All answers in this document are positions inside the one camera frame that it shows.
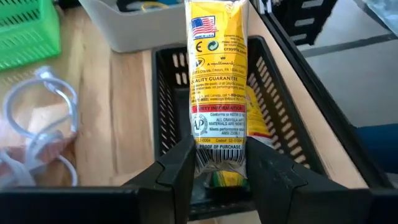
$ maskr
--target ce mark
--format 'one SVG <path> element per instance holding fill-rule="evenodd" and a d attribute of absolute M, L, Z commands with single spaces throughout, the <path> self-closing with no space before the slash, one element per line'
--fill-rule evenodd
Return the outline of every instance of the ce mark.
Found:
<path fill-rule="evenodd" d="M 199 41 L 199 43 L 197 43 L 197 51 L 198 51 L 198 52 L 201 52 L 201 50 L 200 50 L 200 48 L 201 48 L 201 47 L 200 47 L 200 44 L 201 44 L 201 41 Z"/>

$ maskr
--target black wire basket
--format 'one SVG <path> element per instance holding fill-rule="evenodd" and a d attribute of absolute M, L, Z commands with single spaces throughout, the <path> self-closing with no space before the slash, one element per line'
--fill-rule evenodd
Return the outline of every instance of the black wire basket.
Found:
<path fill-rule="evenodd" d="M 172 45 L 153 53 L 152 94 L 155 158 L 191 135 L 187 47 Z M 274 58 L 262 37 L 248 39 L 247 84 L 256 93 L 274 148 L 305 167 L 326 175 L 294 106 Z M 206 189 L 207 174 L 195 179 L 190 220 L 254 210 L 249 190 Z"/>

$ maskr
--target safety information label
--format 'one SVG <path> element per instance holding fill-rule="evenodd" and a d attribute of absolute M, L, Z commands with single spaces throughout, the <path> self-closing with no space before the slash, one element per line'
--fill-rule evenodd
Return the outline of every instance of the safety information label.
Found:
<path fill-rule="evenodd" d="M 192 114 L 192 133 L 201 138 L 244 138 L 245 113 L 209 112 Z"/>
<path fill-rule="evenodd" d="M 229 111 L 234 111 L 234 112 L 246 112 L 246 107 L 244 105 L 236 105 L 236 104 L 216 104 L 216 105 L 195 105 L 192 106 L 192 113 L 204 113 L 204 112 L 229 112 Z"/>

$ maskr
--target red label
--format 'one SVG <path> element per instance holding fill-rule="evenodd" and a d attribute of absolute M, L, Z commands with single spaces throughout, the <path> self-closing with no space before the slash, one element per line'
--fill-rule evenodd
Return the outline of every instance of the red label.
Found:
<path fill-rule="evenodd" d="M 253 133 L 253 136 L 259 136 L 259 137 L 265 137 L 265 138 L 271 138 L 268 134 L 261 134 L 261 133 Z"/>
<path fill-rule="evenodd" d="M 246 106 L 236 104 L 217 104 L 217 105 L 195 105 L 192 106 L 192 113 L 206 112 L 246 112 Z"/>

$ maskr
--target wooden table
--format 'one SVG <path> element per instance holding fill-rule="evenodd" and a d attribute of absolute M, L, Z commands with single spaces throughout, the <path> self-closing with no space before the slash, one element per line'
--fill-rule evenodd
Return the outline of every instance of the wooden table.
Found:
<path fill-rule="evenodd" d="M 265 38 L 329 177 L 350 188 L 367 187 L 254 10 L 250 5 L 249 35 Z M 61 56 L 0 73 L 1 95 L 45 64 L 53 66 L 80 96 L 80 131 L 74 147 L 65 154 L 76 164 L 81 185 L 118 185 L 153 163 L 151 50 L 112 52 L 83 8 L 69 10 L 62 18 Z M 56 114 L 56 106 L 65 107 L 61 102 L 44 89 L 34 89 L 23 96 L 14 112 L 28 126 L 42 114 Z M 32 116 L 33 111 L 41 115 Z M 51 166 L 49 172 L 59 178 L 48 184 L 67 185 L 63 165 L 53 162 Z"/>

